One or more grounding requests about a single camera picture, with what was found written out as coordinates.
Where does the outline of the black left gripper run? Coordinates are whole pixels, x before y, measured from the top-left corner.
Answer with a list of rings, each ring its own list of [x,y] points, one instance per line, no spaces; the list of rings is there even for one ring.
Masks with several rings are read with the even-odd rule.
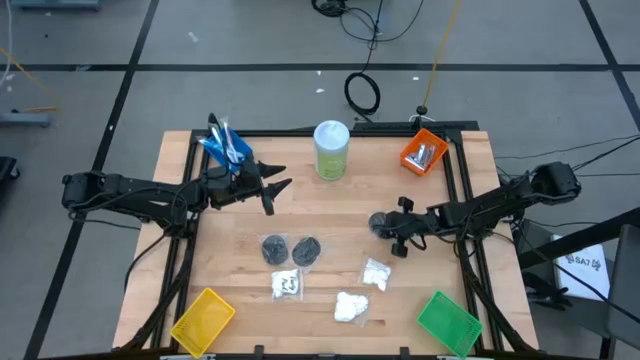
[[[263,180],[286,169],[283,165],[267,165],[247,159],[237,173],[224,166],[208,169],[202,176],[202,186],[209,205],[217,210],[222,207],[259,197],[264,212],[275,213],[273,201],[292,182],[291,178],[264,185]]]

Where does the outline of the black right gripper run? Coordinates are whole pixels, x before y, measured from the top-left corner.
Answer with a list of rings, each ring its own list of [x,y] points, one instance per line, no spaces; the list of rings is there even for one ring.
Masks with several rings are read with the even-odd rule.
[[[414,202],[407,197],[401,196],[398,205],[401,212],[393,211],[384,216],[384,225],[387,228],[381,231],[382,237],[391,237],[394,243],[391,246],[391,254],[400,258],[406,258],[409,241],[420,251],[427,249],[425,237],[434,232],[435,211],[428,210],[425,214],[413,212]]]

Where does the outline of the black round pad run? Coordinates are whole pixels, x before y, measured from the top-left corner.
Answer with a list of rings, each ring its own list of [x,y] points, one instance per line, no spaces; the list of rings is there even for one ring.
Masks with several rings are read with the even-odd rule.
[[[261,242],[261,253],[269,265],[280,266],[287,262],[289,249],[287,237],[282,234],[267,235]]]
[[[386,214],[384,212],[376,212],[369,217],[368,220],[370,231],[381,239],[389,239],[391,237],[386,224]]]
[[[313,264],[321,253],[320,242],[311,236],[302,238],[292,250],[292,259],[298,267]]]

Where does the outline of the red white toothbrush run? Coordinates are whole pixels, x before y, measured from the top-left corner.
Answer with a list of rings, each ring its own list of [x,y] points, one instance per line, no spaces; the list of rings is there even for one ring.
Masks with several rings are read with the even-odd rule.
[[[228,118],[227,117],[223,117],[222,118],[222,125],[223,125],[223,129],[224,129],[224,133],[225,133],[225,137],[226,137],[226,142],[227,142],[227,155],[229,157],[229,159],[235,163],[235,164],[239,164],[239,158],[238,158],[238,153],[234,147],[233,144],[233,138],[231,136],[231,132],[228,126]]]

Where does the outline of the green white toothbrush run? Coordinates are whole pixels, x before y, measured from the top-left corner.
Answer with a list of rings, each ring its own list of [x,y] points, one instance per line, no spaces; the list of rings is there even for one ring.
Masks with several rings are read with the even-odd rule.
[[[217,125],[209,125],[209,153],[214,157],[219,165],[227,168],[233,166],[229,157],[226,141],[221,137],[219,127]]]

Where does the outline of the cotton balls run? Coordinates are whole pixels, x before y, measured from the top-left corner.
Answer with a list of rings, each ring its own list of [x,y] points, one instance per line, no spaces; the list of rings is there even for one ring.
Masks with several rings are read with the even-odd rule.
[[[361,294],[338,292],[334,308],[334,320],[364,327],[368,320],[369,297]]]
[[[380,291],[385,292],[391,273],[392,269],[389,266],[373,258],[368,258],[362,271],[361,282],[365,285],[375,286]]]

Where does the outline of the blue plastic basket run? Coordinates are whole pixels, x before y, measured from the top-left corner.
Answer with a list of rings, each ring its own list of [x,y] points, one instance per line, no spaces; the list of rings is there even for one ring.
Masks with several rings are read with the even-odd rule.
[[[236,151],[238,153],[238,158],[239,158],[240,163],[239,164],[235,164],[235,163],[232,162],[233,166],[228,168],[228,169],[231,172],[237,172],[241,168],[243,162],[248,158],[249,155],[252,154],[252,149],[241,137],[239,137],[237,135],[237,133],[233,129],[231,129],[231,128],[229,128],[229,129],[230,129],[230,132],[231,132],[231,136],[233,138],[234,147],[235,147],[235,149],[236,149]],[[226,141],[226,137],[225,137],[225,133],[224,133],[223,127],[220,128],[220,132],[221,132],[221,137]],[[210,145],[210,143],[207,140],[208,137],[209,136],[207,136],[207,137],[198,137],[197,141],[204,147],[205,151],[210,156],[212,156],[209,153],[209,145]]]

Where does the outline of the disinfecting wipes canister green label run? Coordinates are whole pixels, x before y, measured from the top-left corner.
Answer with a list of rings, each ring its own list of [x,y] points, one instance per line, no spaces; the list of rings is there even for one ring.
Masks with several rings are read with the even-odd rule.
[[[349,129],[340,121],[326,120],[314,129],[313,141],[317,174],[330,181],[341,178],[347,164]]]

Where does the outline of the orange plastic basket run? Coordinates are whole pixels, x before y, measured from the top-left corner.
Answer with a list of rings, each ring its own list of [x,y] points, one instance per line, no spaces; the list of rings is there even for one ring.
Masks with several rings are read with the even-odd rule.
[[[424,170],[412,166],[408,161],[405,160],[405,157],[409,155],[415,158],[422,144],[425,144],[426,146],[435,145],[437,147],[437,153],[433,158],[431,166]],[[426,129],[421,129],[402,150],[400,154],[400,163],[402,166],[409,169],[414,174],[418,176],[424,176],[436,166],[436,164],[447,152],[448,144],[444,140]]]

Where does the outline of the handwritten vanity pack bag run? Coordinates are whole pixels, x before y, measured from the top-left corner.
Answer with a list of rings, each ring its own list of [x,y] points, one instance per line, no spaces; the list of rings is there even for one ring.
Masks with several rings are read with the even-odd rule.
[[[303,296],[302,275],[299,269],[275,271],[271,274],[272,298],[301,299]]]

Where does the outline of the green plastic basket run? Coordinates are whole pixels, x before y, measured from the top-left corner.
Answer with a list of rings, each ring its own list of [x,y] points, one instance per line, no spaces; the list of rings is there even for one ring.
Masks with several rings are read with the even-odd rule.
[[[459,358],[466,358],[483,331],[482,323],[445,293],[436,291],[417,323]]]

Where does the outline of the yellow plastic basket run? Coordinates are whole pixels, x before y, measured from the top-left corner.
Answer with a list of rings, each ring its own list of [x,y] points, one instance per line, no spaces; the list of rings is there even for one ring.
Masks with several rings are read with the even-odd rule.
[[[192,357],[201,357],[235,315],[235,309],[205,288],[170,330],[170,335]]]

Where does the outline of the grey metal base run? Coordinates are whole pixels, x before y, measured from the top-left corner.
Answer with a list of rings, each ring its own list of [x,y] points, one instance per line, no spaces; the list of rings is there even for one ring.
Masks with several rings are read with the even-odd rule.
[[[0,113],[0,126],[39,126],[47,128],[52,118],[48,114],[8,112]]]

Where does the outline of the black caster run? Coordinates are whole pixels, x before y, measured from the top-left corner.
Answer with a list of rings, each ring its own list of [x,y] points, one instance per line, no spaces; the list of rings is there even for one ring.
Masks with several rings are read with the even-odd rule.
[[[17,160],[13,157],[0,156],[0,185],[16,180],[21,175]]]

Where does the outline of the grey metal bar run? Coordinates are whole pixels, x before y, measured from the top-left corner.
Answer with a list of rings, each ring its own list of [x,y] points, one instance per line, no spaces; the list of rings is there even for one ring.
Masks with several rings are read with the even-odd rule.
[[[101,0],[8,0],[20,9],[101,9]]]

